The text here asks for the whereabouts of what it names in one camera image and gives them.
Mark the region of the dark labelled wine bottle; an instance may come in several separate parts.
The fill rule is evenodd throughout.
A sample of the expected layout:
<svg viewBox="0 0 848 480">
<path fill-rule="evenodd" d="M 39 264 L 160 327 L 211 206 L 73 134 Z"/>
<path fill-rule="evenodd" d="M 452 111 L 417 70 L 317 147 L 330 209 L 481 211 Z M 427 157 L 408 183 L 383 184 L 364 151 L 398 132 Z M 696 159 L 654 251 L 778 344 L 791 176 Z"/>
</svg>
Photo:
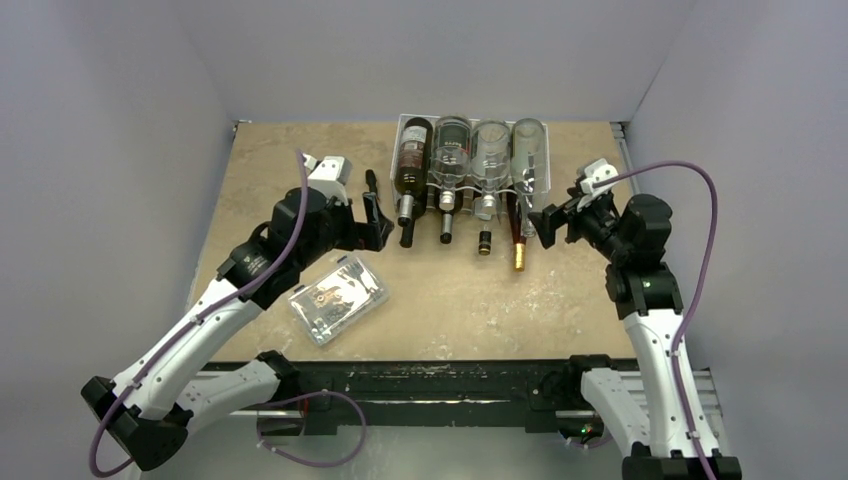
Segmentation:
<svg viewBox="0 0 848 480">
<path fill-rule="evenodd" d="M 412 117 L 402 129 L 394 178 L 400 195 L 398 224 L 401 227 L 412 223 L 416 198 L 426 190 L 432 135 L 433 125 L 423 117 Z"/>
</svg>

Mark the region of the clear bottle silver cap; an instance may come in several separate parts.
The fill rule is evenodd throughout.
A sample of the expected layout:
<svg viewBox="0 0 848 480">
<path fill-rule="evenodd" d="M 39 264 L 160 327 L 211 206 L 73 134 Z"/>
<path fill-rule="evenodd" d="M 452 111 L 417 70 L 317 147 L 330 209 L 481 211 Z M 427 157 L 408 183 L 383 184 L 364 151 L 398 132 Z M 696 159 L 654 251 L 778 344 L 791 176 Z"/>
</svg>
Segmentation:
<svg viewBox="0 0 848 480">
<path fill-rule="evenodd" d="M 434 129 L 431 174 L 439 186 L 438 206 L 452 211 L 456 190 L 470 169 L 469 149 L 472 124 L 462 115 L 440 117 Z"/>
</svg>

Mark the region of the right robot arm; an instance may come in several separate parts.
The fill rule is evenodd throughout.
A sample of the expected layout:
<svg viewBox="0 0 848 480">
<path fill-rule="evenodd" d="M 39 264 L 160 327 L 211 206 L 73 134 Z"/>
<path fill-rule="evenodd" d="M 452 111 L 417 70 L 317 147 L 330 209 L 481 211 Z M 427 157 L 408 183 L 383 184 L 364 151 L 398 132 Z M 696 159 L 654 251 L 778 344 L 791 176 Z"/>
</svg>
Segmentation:
<svg viewBox="0 0 848 480">
<path fill-rule="evenodd" d="M 632 344 L 645 402 L 629 393 L 610 367 L 564 376 L 561 392 L 576 407 L 590 404 L 622 453 L 625 479 L 739 479 L 738 458 L 723 453 L 698 396 L 682 328 L 676 277 L 664 262 L 672 210 L 638 194 L 619 211 L 611 192 L 572 198 L 532 213 L 543 247 L 565 228 L 566 240 L 586 241 L 608 262 L 606 289 Z"/>
</svg>

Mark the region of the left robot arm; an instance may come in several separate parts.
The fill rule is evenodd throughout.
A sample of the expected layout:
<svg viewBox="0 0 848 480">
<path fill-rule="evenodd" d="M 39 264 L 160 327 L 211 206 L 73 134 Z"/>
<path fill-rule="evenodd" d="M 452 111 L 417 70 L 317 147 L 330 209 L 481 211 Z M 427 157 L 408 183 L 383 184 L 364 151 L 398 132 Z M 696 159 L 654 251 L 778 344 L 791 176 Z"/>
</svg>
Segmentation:
<svg viewBox="0 0 848 480">
<path fill-rule="evenodd" d="M 95 376 L 81 394 L 129 464 L 150 471 L 170 460 L 203 427 L 250 406 L 306 409 L 300 370 L 282 353 L 266 351 L 209 384 L 197 373 L 244 326 L 333 250 L 382 250 L 393 223 L 375 192 L 362 196 L 357 221 L 351 204 L 314 188 L 289 191 L 218 268 L 195 305 L 148 353 L 113 378 Z"/>
</svg>

